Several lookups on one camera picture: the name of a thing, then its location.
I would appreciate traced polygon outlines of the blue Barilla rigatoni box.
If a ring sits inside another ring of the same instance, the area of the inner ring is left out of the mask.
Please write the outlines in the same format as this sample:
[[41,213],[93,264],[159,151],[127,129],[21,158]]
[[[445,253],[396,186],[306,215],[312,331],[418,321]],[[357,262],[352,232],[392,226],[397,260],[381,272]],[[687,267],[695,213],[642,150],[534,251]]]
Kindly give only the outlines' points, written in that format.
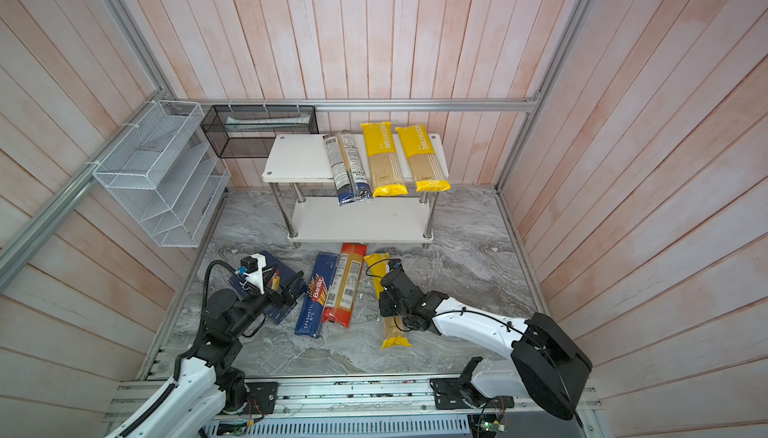
[[269,305],[265,309],[265,314],[275,324],[280,324],[296,306],[297,300],[306,293],[308,284],[303,272],[295,272],[264,250],[242,258],[240,267],[229,277],[229,284],[240,298],[245,299],[259,291],[259,288],[246,278],[246,275],[260,262],[259,255],[264,257],[265,262],[265,267],[262,269],[264,290],[275,291],[287,299],[281,306]]

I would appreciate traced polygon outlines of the yellow Pastatime spaghetti bag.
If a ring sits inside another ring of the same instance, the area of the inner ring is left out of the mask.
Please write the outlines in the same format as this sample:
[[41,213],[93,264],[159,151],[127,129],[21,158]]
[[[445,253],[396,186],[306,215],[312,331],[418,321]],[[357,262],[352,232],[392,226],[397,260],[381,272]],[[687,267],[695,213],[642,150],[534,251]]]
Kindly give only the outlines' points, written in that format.
[[[366,255],[364,261],[367,265],[366,275],[372,279],[375,296],[377,299],[380,299],[384,291],[382,280],[390,271],[390,265],[393,260],[388,253],[374,253]],[[382,349],[394,346],[411,347],[411,343],[402,327],[402,319],[399,316],[384,317],[383,323],[384,340],[382,342]]]
[[408,194],[394,146],[390,122],[361,125],[374,197]]
[[418,192],[444,192],[451,189],[424,125],[397,127],[401,146]]

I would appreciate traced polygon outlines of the blue Barilla spaghetti bag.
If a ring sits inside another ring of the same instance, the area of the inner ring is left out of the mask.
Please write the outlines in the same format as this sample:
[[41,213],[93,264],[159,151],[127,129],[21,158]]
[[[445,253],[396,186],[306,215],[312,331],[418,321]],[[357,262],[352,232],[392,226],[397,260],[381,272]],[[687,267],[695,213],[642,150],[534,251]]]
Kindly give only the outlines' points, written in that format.
[[317,255],[294,329],[295,335],[311,338],[320,337],[325,303],[339,258],[338,254],[332,253],[319,253]]

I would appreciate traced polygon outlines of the red spaghetti bag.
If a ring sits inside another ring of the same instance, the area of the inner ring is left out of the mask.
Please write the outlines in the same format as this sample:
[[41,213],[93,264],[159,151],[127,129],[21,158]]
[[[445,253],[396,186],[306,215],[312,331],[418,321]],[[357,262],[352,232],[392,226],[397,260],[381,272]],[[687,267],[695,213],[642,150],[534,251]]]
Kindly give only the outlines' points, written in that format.
[[333,281],[323,309],[322,321],[350,326],[356,291],[367,246],[345,243],[342,246]]

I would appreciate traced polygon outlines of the clear blue-ended spaghetti bag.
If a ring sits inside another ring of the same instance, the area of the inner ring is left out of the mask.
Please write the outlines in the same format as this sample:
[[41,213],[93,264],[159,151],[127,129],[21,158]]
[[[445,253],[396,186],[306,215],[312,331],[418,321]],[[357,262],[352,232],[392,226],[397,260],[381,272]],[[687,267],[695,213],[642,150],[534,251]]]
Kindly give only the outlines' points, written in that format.
[[323,136],[340,205],[370,200],[371,186],[354,136],[348,132]]

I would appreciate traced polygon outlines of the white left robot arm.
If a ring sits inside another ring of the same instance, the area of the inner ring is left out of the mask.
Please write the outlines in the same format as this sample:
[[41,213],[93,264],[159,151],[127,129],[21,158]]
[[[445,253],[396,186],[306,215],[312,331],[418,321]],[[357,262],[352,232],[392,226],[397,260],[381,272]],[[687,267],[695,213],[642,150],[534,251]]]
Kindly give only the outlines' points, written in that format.
[[274,410],[277,384],[254,388],[233,363],[240,338],[268,307],[296,303],[290,290],[265,289],[241,298],[232,289],[214,292],[201,312],[191,347],[179,354],[174,369],[147,401],[111,433],[113,437],[195,437],[219,414],[246,413],[250,424]]

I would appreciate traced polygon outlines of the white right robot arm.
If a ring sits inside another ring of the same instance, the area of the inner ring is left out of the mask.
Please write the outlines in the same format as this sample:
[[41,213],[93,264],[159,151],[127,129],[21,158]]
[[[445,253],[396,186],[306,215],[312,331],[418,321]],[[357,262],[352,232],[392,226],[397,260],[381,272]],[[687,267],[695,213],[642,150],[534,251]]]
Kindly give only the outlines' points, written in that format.
[[471,358],[457,378],[431,380],[437,408],[501,407],[522,397],[561,420],[578,418],[593,365],[550,316],[535,312],[528,319],[513,318],[439,291],[424,292],[399,259],[386,260],[384,269],[379,310],[383,317],[393,317],[398,329],[462,339],[496,356]]

